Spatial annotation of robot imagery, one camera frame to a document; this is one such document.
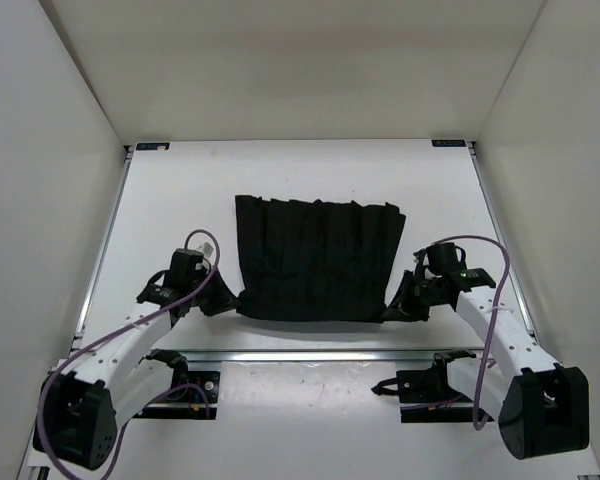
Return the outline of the black pleated skirt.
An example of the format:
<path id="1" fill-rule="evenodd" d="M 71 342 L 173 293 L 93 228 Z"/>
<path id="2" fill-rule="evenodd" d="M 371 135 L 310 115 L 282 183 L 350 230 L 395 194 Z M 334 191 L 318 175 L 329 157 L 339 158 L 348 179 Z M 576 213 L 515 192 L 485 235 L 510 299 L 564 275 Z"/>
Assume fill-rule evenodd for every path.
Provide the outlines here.
<path id="1" fill-rule="evenodd" d="M 406 223 L 392 204 L 235 198 L 239 314 L 379 323 Z"/>

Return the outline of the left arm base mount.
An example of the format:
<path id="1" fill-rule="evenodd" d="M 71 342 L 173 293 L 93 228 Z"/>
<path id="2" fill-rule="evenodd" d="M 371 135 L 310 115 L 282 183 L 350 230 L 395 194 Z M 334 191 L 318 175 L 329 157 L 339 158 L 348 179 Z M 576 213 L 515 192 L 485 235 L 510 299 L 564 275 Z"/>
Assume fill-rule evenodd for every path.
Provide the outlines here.
<path id="1" fill-rule="evenodd" d="M 169 393 L 145 406 L 135 419 L 216 419 L 221 385 L 219 365 L 194 364 L 179 352 L 159 349 L 150 351 L 145 356 L 147 361 L 169 369 Z"/>

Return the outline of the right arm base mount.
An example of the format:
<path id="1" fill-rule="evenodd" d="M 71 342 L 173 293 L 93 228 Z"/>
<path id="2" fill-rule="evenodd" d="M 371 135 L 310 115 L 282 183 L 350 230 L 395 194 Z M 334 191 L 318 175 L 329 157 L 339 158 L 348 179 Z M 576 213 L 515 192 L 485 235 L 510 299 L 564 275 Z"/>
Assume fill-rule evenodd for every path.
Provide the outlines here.
<path id="1" fill-rule="evenodd" d="M 460 359 L 480 361 L 470 350 L 436 352 L 425 369 L 397 370 L 394 377 L 371 388 L 377 396 L 397 397 L 401 422 L 457 423 L 473 421 L 473 400 L 449 386 L 447 366 Z"/>

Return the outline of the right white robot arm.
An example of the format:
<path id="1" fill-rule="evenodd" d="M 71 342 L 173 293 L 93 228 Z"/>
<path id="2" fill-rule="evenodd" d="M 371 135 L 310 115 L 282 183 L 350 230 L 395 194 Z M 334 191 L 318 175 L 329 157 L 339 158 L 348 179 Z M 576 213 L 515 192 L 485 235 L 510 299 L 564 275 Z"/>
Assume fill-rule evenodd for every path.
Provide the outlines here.
<path id="1" fill-rule="evenodd" d="M 455 402 L 472 405 L 471 422 L 493 421 L 518 460 L 584 450 L 590 443 L 589 383 L 544 350 L 502 302 L 506 280 L 467 265 L 467 253 L 450 237 L 414 254 L 388 310 L 425 321 L 434 306 L 448 306 L 483 341 L 480 354 L 437 352 L 430 367 L 399 370 L 372 387 L 398 398 L 402 413 L 434 411 Z"/>

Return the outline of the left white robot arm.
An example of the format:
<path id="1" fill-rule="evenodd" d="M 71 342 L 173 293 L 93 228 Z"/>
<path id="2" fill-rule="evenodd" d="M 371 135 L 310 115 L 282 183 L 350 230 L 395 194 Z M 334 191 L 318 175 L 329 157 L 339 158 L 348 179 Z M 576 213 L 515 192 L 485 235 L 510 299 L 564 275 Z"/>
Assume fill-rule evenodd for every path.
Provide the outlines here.
<path id="1" fill-rule="evenodd" d="M 42 386 L 33 447 L 58 464 L 95 471 L 115 461 L 127 423 L 154 402 L 209 404 L 186 357 L 157 347 L 191 310 L 234 308 L 212 245 L 179 248 L 149 278 L 121 326 L 75 352 Z"/>

